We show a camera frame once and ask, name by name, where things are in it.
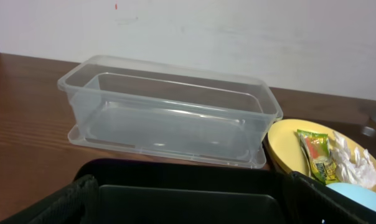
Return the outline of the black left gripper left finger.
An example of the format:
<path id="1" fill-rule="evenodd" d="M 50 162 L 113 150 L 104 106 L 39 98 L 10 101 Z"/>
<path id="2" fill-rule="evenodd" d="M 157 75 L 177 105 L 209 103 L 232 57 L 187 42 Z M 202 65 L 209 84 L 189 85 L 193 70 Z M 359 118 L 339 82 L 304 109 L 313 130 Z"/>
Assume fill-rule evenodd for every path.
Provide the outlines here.
<path id="1" fill-rule="evenodd" d="M 94 223 L 98 216 L 98 202 L 98 182 L 94 176 L 85 175 L 1 223 Z"/>

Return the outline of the white tissue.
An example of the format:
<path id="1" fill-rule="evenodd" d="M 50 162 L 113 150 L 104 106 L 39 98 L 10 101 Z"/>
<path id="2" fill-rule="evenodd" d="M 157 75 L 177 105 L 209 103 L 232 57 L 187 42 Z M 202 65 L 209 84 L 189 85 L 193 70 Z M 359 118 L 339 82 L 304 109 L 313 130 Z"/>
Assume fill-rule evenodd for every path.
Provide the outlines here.
<path id="1" fill-rule="evenodd" d="M 332 158 L 336 163 L 336 176 L 340 182 L 359 185 L 366 189 L 371 189 L 376 185 L 376 169 L 370 160 L 368 150 L 364 150 L 364 155 L 360 155 L 359 148 L 354 149 L 354 161 L 351 159 L 351 150 L 347 141 L 339 133 L 333 132 L 334 147 L 331 150 Z"/>

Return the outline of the green snack wrapper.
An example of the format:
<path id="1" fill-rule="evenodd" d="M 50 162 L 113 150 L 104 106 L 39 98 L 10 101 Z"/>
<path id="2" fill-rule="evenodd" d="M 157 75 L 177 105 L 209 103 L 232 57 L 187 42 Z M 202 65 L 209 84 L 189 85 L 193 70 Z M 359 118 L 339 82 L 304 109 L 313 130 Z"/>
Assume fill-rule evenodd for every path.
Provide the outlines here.
<path id="1" fill-rule="evenodd" d="M 337 165 L 329 149 L 329 136 L 301 129 L 296 131 L 296 135 L 306 155 L 311 177 L 324 185 L 338 182 Z"/>

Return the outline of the light blue bowl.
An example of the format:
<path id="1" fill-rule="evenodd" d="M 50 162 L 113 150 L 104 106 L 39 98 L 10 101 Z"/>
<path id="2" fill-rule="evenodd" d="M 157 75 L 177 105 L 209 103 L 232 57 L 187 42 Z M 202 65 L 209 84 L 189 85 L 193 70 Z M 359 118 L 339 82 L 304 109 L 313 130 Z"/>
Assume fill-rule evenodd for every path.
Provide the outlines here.
<path id="1" fill-rule="evenodd" d="M 333 183 L 326 187 L 376 212 L 376 193 L 359 185 Z"/>

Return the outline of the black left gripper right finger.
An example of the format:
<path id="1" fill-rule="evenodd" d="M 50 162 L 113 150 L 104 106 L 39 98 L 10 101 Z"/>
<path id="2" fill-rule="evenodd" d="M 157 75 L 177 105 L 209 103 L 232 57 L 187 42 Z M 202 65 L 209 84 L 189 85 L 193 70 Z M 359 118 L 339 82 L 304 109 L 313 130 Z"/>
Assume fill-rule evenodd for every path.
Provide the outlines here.
<path id="1" fill-rule="evenodd" d="M 376 223 L 376 212 L 300 174 L 284 177 L 283 195 L 294 223 Z"/>

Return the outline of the yellow plate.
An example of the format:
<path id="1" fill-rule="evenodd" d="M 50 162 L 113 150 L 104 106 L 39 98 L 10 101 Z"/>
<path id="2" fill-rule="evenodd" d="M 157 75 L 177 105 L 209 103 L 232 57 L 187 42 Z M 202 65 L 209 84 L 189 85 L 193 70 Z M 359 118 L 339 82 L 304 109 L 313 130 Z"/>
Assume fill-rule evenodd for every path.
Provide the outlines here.
<path id="1" fill-rule="evenodd" d="M 284 120 L 273 124 L 268 131 L 268 142 L 271 146 L 271 155 L 277 161 L 278 165 L 288 174 L 292 171 L 297 171 L 309 176 L 310 172 L 307 159 L 301 149 L 300 141 L 296 135 L 296 131 L 298 129 L 312 133 L 327 134 L 330 137 L 330 142 L 334 141 L 333 132 L 335 130 L 308 121 Z M 366 149 L 347 136 L 342 135 L 341 133 L 339 134 L 346 139 L 350 150 L 353 151 L 356 147 L 358 147 L 360 153 L 362 154 Z M 370 159 L 376 169 L 376 160 L 371 154 Z M 376 185 L 372 188 L 372 190 L 376 192 Z"/>

